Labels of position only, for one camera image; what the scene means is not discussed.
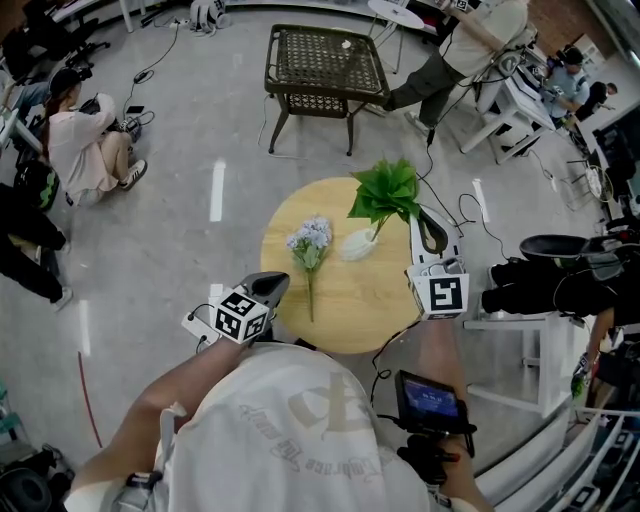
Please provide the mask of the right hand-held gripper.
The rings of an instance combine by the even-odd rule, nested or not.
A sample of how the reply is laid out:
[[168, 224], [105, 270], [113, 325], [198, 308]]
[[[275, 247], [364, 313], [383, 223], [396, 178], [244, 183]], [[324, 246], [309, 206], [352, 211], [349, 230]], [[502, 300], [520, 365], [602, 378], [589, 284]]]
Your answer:
[[[405, 275], [421, 321], [453, 319], [468, 310], [469, 274], [452, 222], [427, 206], [410, 215], [412, 262]], [[426, 262], [428, 253], [440, 261]]]

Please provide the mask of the blue artificial hydrangea flower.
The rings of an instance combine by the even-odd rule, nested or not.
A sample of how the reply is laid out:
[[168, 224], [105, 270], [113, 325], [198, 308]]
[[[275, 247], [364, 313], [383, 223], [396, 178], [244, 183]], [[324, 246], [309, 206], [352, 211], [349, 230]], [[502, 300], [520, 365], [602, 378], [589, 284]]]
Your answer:
[[314, 279], [330, 245], [333, 233], [330, 221], [315, 215], [305, 220], [300, 228], [287, 237], [286, 247], [297, 268], [304, 274], [307, 290], [309, 319], [314, 321]]

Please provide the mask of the green artificial leafy plant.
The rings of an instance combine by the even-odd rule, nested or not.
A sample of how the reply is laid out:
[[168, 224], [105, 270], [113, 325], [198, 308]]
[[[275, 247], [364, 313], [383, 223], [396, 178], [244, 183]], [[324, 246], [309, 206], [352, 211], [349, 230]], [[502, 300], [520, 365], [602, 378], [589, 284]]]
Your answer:
[[368, 219], [375, 227], [372, 242], [391, 216], [397, 215], [407, 224], [411, 217], [419, 216], [416, 169], [408, 160], [382, 159], [371, 169], [353, 172], [351, 176], [359, 186], [347, 217]]

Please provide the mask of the white ribbed vase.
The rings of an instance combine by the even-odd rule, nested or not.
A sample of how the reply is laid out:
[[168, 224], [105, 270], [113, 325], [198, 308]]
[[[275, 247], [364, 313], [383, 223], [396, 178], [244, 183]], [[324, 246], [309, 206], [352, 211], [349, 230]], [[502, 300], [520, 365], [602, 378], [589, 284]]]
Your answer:
[[376, 248], [378, 239], [374, 228], [365, 228], [350, 233], [340, 246], [343, 261], [360, 261], [368, 257]]

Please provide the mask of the person's right forearm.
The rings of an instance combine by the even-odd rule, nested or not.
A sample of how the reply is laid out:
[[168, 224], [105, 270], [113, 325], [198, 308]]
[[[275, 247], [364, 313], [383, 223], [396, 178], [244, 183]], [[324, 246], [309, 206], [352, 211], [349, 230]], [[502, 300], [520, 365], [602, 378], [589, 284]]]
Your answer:
[[[420, 339], [420, 355], [416, 373], [429, 380], [452, 387], [456, 396], [468, 401], [463, 365], [455, 341], [452, 320], [420, 322], [413, 332]], [[440, 492], [451, 499], [459, 499], [477, 512], [494, 512], [493, 507], [480, 492], [472, 468], [464, 438], [448, 436], [439, 446], [448, 453], [459, 456], [457, 462], [442, 464], [447, 480]]]

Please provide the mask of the person's left forearm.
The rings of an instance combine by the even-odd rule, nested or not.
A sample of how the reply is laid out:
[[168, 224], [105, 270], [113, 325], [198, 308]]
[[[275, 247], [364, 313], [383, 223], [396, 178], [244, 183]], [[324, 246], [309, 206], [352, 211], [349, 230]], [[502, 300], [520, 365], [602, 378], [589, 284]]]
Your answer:
[[222, 338], [151, 383], [129, 408], [110, 444], [76, 474], [71, 490], [151, 472], [160, 441], [161, 413], [174, 404], [182, 406], [186, 416], [175, 426], [180, 429], [209, 391], [237, 367], [245, 349]]

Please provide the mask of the white power strip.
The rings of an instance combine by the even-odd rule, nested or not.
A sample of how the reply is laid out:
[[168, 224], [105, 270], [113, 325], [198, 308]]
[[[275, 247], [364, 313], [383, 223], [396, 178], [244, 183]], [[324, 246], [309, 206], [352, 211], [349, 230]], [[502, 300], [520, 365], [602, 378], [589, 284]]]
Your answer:
[[203, 303], [187, 312], [181, 321], [182, 327], [197, 339], [196, 352], [211, 346], [220, 338], [212, 326], [215, 312], [213, 305]]

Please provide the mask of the white desk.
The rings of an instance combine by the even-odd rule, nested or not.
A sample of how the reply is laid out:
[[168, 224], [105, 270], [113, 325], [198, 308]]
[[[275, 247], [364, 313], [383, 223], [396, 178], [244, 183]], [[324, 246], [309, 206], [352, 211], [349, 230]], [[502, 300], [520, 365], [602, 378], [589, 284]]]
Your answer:
[[[481, 126], [461, 145], [460, 152], [468, 154], [484, 141], [489, 141], [497, 164], [503, 164], [549, 132], [554, 123], [540, 97], [533, 98], [523, 92], [512, 78], [487, 84], [482, 88], [475, 110]], [[531, 129], [523, 139], [508, 151], [503, 151], [496, 133], [504, 125], [518, 125]]]

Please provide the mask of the person's white t-shirt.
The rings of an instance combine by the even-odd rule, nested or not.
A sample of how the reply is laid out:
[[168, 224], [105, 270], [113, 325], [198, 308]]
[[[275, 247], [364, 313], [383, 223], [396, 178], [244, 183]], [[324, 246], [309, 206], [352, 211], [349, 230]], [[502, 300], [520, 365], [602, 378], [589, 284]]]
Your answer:
[[176, 429], [185, 416], [161, 413], [151, 472], [71, 490], [67, 512], [438, 512], [359, 381], [322, 353], [261, 343]]

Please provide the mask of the white square side table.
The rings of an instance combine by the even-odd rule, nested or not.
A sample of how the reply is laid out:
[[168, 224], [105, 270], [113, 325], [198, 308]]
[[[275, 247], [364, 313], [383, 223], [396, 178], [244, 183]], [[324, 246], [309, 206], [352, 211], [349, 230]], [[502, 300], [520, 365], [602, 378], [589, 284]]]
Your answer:
[[515, 398], [490, 390], [481, 384], [467, 387], [471, 395], [537, 413], [546, 418], [571, 397], [571, 374], [588, 340], [586, 328], [557, 313], [502, 319], [466, 320], [468, 331], [521, 332], [522, 367], [538, 371], [534, 401]]

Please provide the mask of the dark wicker side table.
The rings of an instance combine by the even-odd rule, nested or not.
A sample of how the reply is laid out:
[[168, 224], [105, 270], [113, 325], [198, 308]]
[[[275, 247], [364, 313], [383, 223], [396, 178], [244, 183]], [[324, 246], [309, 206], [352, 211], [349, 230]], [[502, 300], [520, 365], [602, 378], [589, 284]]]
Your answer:
[[344, 120], [354, 148], [354, 118], [390, 96], [371, 37], [347, 30], [275, 24], [267, 48], [264, 89], [280, 106], [268, 152], [291, 116]]

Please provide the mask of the white round side table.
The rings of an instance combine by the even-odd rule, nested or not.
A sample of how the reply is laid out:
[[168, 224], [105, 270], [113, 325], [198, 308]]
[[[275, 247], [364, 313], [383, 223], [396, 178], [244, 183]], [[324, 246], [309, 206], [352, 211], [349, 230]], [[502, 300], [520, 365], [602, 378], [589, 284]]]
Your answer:
[[[396, 63], [391, 65], [384, 61], [393, 74], [397, 74], [400, 68], [404, 30], [422, 31], [424, 28], [424, 22], [417, 14], [407, 8], [408, 4], [409, 0], [368, 0], [367, 2], [368, 8], [374, 13], [368, 35], [372, 38], [377, 49], [384, 45], [396, 32], [399, 32]], [[377, 35], [373, 35], [377, 21], [383, 21], [384, 27]]]

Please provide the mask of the white shelving rack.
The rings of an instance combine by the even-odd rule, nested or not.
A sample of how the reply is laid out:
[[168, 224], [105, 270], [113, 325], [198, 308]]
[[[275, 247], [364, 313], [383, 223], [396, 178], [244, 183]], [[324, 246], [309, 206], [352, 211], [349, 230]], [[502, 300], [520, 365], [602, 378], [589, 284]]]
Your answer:
[[640, 464], [640, 411], [572, 407], [476, 477], [495, 512], [609, 512]]

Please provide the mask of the black and green bag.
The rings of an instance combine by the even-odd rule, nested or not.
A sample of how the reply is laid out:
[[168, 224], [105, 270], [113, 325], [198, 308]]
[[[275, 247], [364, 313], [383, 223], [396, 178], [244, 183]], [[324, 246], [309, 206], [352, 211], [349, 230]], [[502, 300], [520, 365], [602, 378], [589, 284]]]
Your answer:
[[39, 160], [25, 161], [16, 166], [13, 188], [41, 212], [51, 209], [59, 185], [56, 172]]

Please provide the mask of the white backpack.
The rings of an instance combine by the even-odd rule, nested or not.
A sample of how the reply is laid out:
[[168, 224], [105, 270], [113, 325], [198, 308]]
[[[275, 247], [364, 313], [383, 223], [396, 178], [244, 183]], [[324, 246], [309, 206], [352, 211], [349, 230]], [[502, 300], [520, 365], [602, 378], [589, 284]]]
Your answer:
[[226, 0], [193, 0], [190, 5], [190, 29], [206, 34], [225, 29], [231, 25], [226, 12]]

